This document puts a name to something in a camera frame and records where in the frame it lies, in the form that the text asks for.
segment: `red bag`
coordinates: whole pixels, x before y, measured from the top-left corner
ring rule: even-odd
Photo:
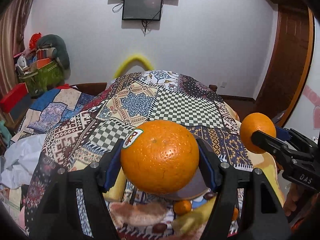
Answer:
[[[30,50],[33,50],[36,48],[37,41],[41,38],[41,33],[35,33],[32,35],[30,41],[29,41],[29,48]]]

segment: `blue floral pattern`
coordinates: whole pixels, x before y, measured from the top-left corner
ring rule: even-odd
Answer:
[[[128,96],[121,98],[122,108],[128,111],[130,117],[141,115],[148,117],[154,98],[148,97],[144,93],[134,94],[131,91]]]
[[[53,129],[61,120],[62,113],[67,105],[62,102],[50,103],[41,113],[38,121],[30,123],[28,128],[33,129],[39,134],[44,134]]]
[[[102,110],[97,115],[97,118],[108,120],[110,115],[111,115],[110,109],[107,107],[107,104],[104,104],[104,106],[102,107]]]

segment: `curtain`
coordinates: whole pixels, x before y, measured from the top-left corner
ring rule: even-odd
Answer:
[[[24,48],[23,34],[33,0],[13,0],[0,19],[0,100],[16,84],[13,56]],[[0,118],[5,119],[0,110]]]

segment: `small orange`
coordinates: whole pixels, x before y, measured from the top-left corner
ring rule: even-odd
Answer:
[[[233,209],[232,221],[237,220],[238,215],[239,215],[239,210],[235,207]]]
[[[187,185],[199,164],[196,139],[182,125],[166,120],[145,122],[125,139],[121,165],[138,189],[167,194]]]
[[[251,141],[251,135],[258,130],[276,138],[276,128],[270,118],[261,113],[253,113],[249,114],[240,126],[240,140],[250,152],[262,154],[266,151],[255,146]]]
[[[182,216],[184,214],[187,214],[191,211],[192,205],[191,202],[188,200],[182,200],[175,202],[173,204],[173,211],[178,215]]]

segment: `bed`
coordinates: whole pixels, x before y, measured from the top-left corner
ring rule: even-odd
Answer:
[[[19,132],[12,138],[14,143],[34,134],[47,134],[30,185],[22,185],[14,190],[3,186],[0,188],[1,200],[26,234],[33,226],[34,214],[52,174],[62,167],[74,171],[99,161],[104,153],[112,149],[118,138],[125,138],[143,122],[158,119],[175,121],[185,126],[195,137],[206,141],[220,160],[229,162],[237,169],[251,171],[256,167],[262,168],[280,202],[284,203],[277,183],[274,159],[269,153],[255,155],[245,149],[239,139],[240,122],[237,114],[210,88],[192,77],[174,72],[147,71],[121,76],[109,82],[97,96],[83,93],[91,87],[95,91],[91,91],[91,94],[96,94],[99,87],[103,86],[100,83],[80,85],[78,90],[50,90],[45,93],[45,97],[33,103]],[[172,106],[183,110],[183,115],[180,114],[178,119],[179,111],[168,111]],[[120,196],[115,194],[106,198],[109,210],[112,203],[110,200],[123,200],[133,205],[164,201],[167,208],[166,216],[160,221],[160,224],[166,225],[161,232],[154,230],[153,225],[137,227],[117,223],[115,219],[120,238],[170,239],[174,237],[174,231],[180,230],[179,227],[171,226],[176,218],[172,210],[172,199],[141,192],[125,179],[123,186],[117,187],[115,185],[115,190],[121,193]],[[190,200],[193,209],[207,203],[204,195],[208,192],[209,189],[206,189]],[[240,189],[240,211],[242,199],[243,190]],[[77,204],[82,231],[92,236],[81,190],[77,190]],[[232,222],[230,235],[237,232],[238,222]]]

